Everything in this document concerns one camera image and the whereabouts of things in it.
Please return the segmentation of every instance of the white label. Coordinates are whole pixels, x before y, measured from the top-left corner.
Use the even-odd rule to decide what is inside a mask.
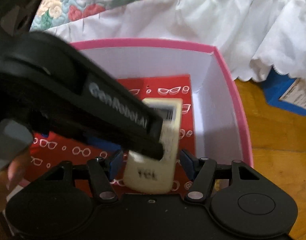
[[[298,78],[280,97],[281,101],[302,107],[306,110],[306,83]]]

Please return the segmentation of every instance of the red fabric with glasses pattern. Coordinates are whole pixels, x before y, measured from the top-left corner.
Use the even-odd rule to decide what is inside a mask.
[[[180,130],[179,149],[188,149],[195,154],[195,140],[193,130],[193,107],[191,83],[189,75],[172,77],[151,77],[117,80],[139,99],[144,98],[182,98],[182,121]],[[33,181],[53,166],[63,160],[70,160],[73,164],[84,164],[86,161],[101,156],[106,158],[110,153],[101,149],[84,145],[72,139],[67,139],[50,132],[48,138],[35,134],[35,139],[30,147],[31,165],[29,166],[25,179]],[[118,195],[122,193],[134,193],[133,190],[123,184],[123,170],[112,182],[114,190]],[[76,180],[76,187],[91,195],[88,182]],[[191,182],[186,177],[183,169],[177,163],[174,176],[174,184],[171,193],[185,194]]]

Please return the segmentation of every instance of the beige device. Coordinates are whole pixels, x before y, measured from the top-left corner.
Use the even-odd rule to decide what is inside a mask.
[[[157,161],[129,151],[123,181],[129,188],[143,193],[167,193],[173,186],[179,146],[182,99],[145,98],[143,102],[155,109],[164,119],[160,136],[164,155],[160,161]]]

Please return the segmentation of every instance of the white fabric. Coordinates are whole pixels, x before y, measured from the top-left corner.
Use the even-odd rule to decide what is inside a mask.
[[[48,32],[67,42],[194,41],[218,47],[234,79],[265,80],[273,64],[306,78],[306,0],[142,0]]]

